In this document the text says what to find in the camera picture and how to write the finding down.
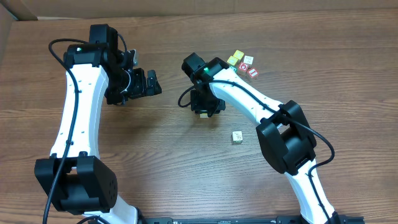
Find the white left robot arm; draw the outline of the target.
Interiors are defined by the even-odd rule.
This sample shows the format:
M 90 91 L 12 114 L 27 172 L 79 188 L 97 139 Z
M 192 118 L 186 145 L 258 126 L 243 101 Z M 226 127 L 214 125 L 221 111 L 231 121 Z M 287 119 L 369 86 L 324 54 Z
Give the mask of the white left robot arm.
M 155 71 L 139 68 L 136 56 L 116 29 L 97 24 L 88 40 L 70 39 L 58 58 L 67 78 L 62 120 L 50 155 L 34 167 L 47 194 L 44 223 L 51 208 L 88 223 L 144 223 L 141 211 L 119 195 L 116 174 L 98 149 L 103 103 L 122 106 L 162 91 Z

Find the green Z letter block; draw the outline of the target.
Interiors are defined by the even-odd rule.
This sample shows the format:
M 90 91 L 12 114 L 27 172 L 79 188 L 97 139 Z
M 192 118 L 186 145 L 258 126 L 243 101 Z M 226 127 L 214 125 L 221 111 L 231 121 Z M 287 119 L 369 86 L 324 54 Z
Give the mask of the green Z letter block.
M 232 71 L 235 72 L 235 73 L 237 72 L 237 68 L 236 67 L 230 66 L 230 69 L 232 69 Z

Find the yellow block near cluster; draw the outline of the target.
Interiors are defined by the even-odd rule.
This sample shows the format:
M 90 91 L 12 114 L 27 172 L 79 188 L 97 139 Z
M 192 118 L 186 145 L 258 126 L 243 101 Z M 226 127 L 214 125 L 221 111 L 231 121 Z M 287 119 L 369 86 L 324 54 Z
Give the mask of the yellow block near cluster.
M 230 56 L 227 60 L 227 63 L 229 64 L 229 66 L 235 67 L 238 63 L 238 59 L 234 56 Z

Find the red I letter block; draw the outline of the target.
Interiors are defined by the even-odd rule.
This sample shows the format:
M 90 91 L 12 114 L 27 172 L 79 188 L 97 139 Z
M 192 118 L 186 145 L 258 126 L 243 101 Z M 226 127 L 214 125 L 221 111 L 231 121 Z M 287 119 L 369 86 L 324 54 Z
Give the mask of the red I letter block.
M 255 79 L 258 78 L 259 72 L 257 71 L 256 68 L 252 67 L 252 68 L 249 68 L 249 69 L 246 71 L 246 76 L 247 76 L 248 80 L 250 80 L 251 82 L 253 82 Z

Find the yellow block cluster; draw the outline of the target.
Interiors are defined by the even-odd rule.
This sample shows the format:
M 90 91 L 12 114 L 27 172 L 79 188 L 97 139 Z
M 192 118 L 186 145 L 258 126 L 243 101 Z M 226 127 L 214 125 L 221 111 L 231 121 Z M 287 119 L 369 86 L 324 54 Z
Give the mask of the yellow block cluster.
M 230 56 L 227 60 L 227 63 L 229 64 L 229 66 L 235 67 L 238 63 L 238 59 L 234 56 Z
M 244 58 L 244 52 L 242 52 L 240 50 L 236 50 L 235 53 L 233 54 L 233 57 L 235 57 L 236 59 L 238 59 L 240 61 Z

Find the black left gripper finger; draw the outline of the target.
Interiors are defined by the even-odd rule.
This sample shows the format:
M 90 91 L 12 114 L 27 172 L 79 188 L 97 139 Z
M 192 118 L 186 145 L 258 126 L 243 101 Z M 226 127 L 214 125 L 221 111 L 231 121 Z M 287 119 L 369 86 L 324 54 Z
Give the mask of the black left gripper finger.
M 107 95 L 107 104 L 108 105 L 116 105 L 123 106 L 126 103 L 126 98 L 123 94 L 108 94 Z
M 156 72 L 149 70 L 147 72 L 147 96 L 154 96 L 162 93 L 162 88 L 157 80 Z

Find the yellow block far cluster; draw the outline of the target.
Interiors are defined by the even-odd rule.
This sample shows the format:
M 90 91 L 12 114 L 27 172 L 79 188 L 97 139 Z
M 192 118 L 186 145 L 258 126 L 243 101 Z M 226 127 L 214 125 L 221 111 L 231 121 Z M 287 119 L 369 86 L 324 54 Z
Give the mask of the yellow block far cluster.
M 240 50 L 236 50 L 235 53 L 233 54 L 233 57 L 235 57 L 236 59 L 238 59 L 240 61 L 244 58 L 244 52 L 242 52 Z

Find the white picture block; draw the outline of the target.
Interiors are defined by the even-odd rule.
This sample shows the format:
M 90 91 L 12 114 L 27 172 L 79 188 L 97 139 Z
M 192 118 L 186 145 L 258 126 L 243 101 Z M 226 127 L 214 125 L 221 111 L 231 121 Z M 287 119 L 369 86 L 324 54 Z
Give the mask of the white picture block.
M 248 67 L 252 67 L 254 61 L 254 57 L 245 55 L 243 57 L 243 63 L 245 63 Z

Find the cardboard box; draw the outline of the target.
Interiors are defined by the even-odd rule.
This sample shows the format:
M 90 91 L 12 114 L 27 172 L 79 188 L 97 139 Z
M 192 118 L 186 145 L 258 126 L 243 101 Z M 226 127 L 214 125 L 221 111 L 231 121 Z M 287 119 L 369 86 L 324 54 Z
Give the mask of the cardboard box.
M 9 0 L 20 20 L 396 8 L 397 0 Z

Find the yellow S letter block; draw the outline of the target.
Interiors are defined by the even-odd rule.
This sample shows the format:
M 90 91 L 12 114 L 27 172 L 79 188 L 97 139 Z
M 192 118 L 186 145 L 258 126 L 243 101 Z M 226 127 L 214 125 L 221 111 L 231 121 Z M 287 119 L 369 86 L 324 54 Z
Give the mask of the yellow S letter block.
M 233 131 L 231 139 L 233 144 L 241 144 L 243 141 L 243 133 L 241 131 Z

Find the red picture block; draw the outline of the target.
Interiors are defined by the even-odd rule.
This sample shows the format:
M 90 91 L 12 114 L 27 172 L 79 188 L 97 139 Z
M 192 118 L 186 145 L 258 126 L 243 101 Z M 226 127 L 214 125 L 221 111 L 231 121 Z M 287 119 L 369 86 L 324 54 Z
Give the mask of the red picture block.
M 248 69 L 249 69 L 249 65 L 244 63 L 244 62 L 241 62 L 239 64 L 239 66 L 237 67 L 236 73 L 239 74 L 239 75 L 245 76 L 245 74 L 248 71 Z

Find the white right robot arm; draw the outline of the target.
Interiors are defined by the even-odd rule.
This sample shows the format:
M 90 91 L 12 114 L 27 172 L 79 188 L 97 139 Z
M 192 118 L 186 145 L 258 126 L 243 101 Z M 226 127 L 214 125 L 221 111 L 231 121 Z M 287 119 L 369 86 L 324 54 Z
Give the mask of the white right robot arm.
M 263 157 L 288 178 L 305 222 L 338 223 L 338 214 L 317 174 L 317 168 L 334 157 L 322 162 L 315 159 L 317 139 L 330 149 L 333 146 L 310 127 L 300 105 L 292 100 L 281 103 L 263 95 L 218 57 L 205 62 L 192 53 L 183 60 L 182 70 L 193 83 L 187 93 L 188 105 L 195 114 L 210 118 L 229 103 L 255 125 Z

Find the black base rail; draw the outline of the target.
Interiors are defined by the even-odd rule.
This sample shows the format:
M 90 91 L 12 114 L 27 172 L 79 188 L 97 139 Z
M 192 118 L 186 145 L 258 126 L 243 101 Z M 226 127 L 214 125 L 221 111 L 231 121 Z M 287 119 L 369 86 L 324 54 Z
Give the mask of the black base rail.
M 301 216 L 279 216 L 274 218 L 214 218 L 173 219 L 170 217 L 145 218 L 147 224 L 305 224 Z

